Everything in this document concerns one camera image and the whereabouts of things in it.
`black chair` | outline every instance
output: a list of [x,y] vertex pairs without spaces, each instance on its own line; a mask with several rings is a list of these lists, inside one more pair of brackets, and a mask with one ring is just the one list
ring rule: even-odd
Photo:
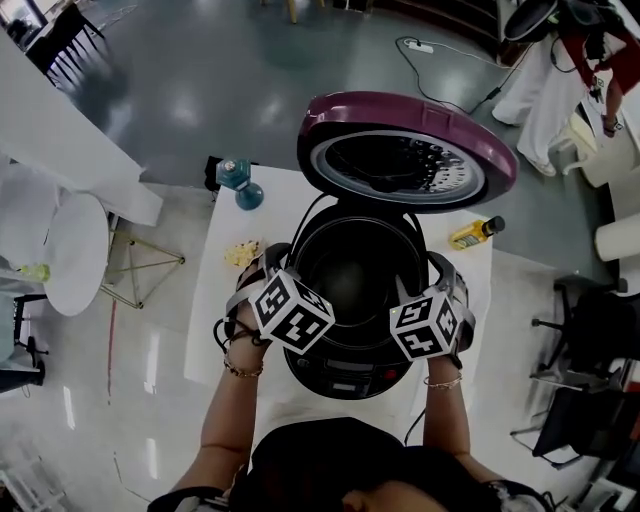
[[31,356],[33,367],[38,366],[39,359],[36,354],[49,354],[47,350],[38,350],[36,348],[36,339],[33,336],[27,338],[26,345],[20,341],[20,332],[22,331],[22,322],[24,321],[24,305],[27,302],[34,302],[36,300],[46,299],[46,295],[24,295],[22,297],[16,297],[13,299],[14,313],[13,313],[13,345],[20,346],[26,349],[27,353]]
[[640,360],[640,294],[619,297],[610,293],[626,291],[624,280],[615,286],[587,290],[574,308],[565,285],[556,284],[554,290],[562,296],[564,323],[534,318],[531,325],[556,329],[561,336],[549,362],[541,364],[532,378],[551,375],[561,356],[566,356],[567,368],[574,374],[603,381],[612,377],[609,366],[615,359]]
[[[584,455],[615,460],[632,444],[630,436],[638,413],[640,393],[612,390],[585,393],[560,388],[555,392],[544,425],[515,430],[511,437],[555,469],[574,464]],[[533,449],[518,439],[521,434],[538,431],[540,437]],[[562,463],[546,457],[565,446],[570,446],[578,456]]]
[[80,66],[72,57],[69,50],[73,50],[78,58],[80,58],[80,52],[75,46],[77,44],[84,50],[85,54],[88,53],[84,45],[78,39],[76,39],[80,32],[84,32],[91,45],[95,48],[96,51],[98,51],[98,47],[93,42],[91,35],[87,31],[87,27],[89,27],[89,29],[95,32],[102,39],[105,39],[104,34],[100,32],[95,25],[93,25],[80,13],[80,9],[78,9],[78,6],[76,4],[71,4],[56,18],[53,29],[47,36],[49,41],[51,41],[54,49],[57,50],[58,53],[65,52],[67,57],[69,57],[71,62],[73,62],[73,64],[79,70]]
[[35,67],[38,68],[42,72],[42,74],[44,74],[44,76],[49,79],[52,84],[54,82],[53,80],[51,80],[51,76],[49,76],[49,73],[51,73],[57,80],[60,80],[56,72],[51,69],[51,66],[53,66],[54,62],[58,64],[58,71],[60,71],[64,75],[64,77],[71,82],[71,77],[62,68],[60,62],[62,62],[69,69],[71,68],[66,62],[64,62],[64,60],[56,60],[58,57],[58,53],[59,52],[56,52],[54,50],[46,37],[41,37],[27,50],[26,56],[35,65]]

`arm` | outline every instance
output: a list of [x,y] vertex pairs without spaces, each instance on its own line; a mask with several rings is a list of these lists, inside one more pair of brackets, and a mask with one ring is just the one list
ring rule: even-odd
[[[257,329],[251,307],[240,306],[238,319]],[[266,346],[256,347],[251,338],[243,337],[229,347],[229,360],[246,372],[258,370]],[[200,449],[193,464],[173,488],[231,487],[237,471],[249,461],[256,419],[257,377],[222,374],[204,420]]]
[[[430,384],[442,384],[458,378],[458,369],[448,357],[436,357],[428,361]],[[479,482],[502,479],[471,456],[469,421],[460,385],[452,389],[429,388],[422,442],[424,446],[453,455]]]

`person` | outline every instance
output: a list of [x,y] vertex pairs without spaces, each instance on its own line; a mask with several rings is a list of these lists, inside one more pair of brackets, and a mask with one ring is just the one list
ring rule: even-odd
[[[244,272],[239,287],[253,269]],[[173,490],[149,505],[150,512],[551,511],[535,491],[470,455],[461,374],[447,356],[428,360],[422,446],[404,447],[352,418],[305,421],[268,433],[248,471],[258,375],[268,345],[254,343],[257,323],[248,303],[240,305],[237,319],[200,449]]]
[[635,62],[640,55],[640,26],[619,1],[611,2],[624,23],[615,37],[605,34],[605,56],[590,67],[585,53],[587,40],[582,33],[565,30],[548,34],[529,49],[517,80],[494,107],[498,121],[521,126],[518,151],[545,176],[555,176],[549,160],[554,139],[567,125],[580,102],[587,97],[595,73],[613,70],[605,95],[603,132],[613,137],[618,124],[622,97],[640,80]]

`white table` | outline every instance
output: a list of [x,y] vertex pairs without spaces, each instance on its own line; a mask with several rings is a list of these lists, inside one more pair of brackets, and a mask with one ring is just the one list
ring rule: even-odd
[[45,244],[51,277],[44,289],[63,315],[77,315],[94,299],[109,256],[109,225],[104,208],[89,194],[74,194],[58,209]]
[[[241,273],[240,269],[224,261],[225,250],[250,239],[264,239],[268,244],[290,242],[304,212],[320,194],[300,172],[253,166],[252,179],[265,193],[264,202],[256,210],[246,212],[238,208],[234,193],[226,188],[218,195],[193,298],[184,376],[212,387],[218,383],[223,371],[222,352],[212,336],[213,324],[224,315],[226,301],[234,293]],[[333,203],[334,199],[327,198],[314,211],[317,213]],[[491,242],[458,252],[449,247],[447,237],[477,218],[467,211],[419,216],[427,248],[447,257],[464,276],[469,288],[470,307],[477,325],[473,346],[461,355],[463,389],[468,401],[473,391],[484,321],[489,309]],[[377,397],[356,401],[334,400],[320,397],[302,386],[289,371],[282,348],[274,345],[267,352],[258,394],[263,401],[353,416],[373,409],[396,416],[417,415],[425,404],[426,387],[420,380],[424,375],[426,364],[416,363],[396,386]]]

